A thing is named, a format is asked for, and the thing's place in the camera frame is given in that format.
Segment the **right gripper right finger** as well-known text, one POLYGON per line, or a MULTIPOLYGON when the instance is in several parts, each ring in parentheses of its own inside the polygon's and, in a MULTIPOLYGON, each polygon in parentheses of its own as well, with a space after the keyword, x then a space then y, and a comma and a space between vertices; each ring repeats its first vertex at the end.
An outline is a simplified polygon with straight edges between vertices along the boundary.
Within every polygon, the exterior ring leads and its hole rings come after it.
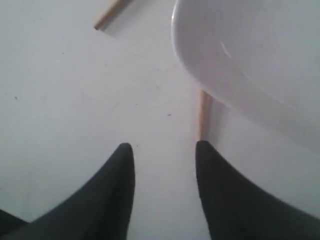
POLYGON ((198 192, 213 240, 318 240, 320 220, 259 188, 208 142, 195 148, 198 192))

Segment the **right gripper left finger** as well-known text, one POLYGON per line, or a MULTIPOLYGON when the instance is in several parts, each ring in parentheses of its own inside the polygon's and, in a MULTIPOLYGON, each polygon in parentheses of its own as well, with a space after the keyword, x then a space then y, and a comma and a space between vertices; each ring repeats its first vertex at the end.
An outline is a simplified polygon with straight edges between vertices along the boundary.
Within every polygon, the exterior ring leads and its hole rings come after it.
POLYGON ((129 143, 120 144, 92 178, 32 222, 0 212, 2 240, 125 240, 135 192, 129 143))

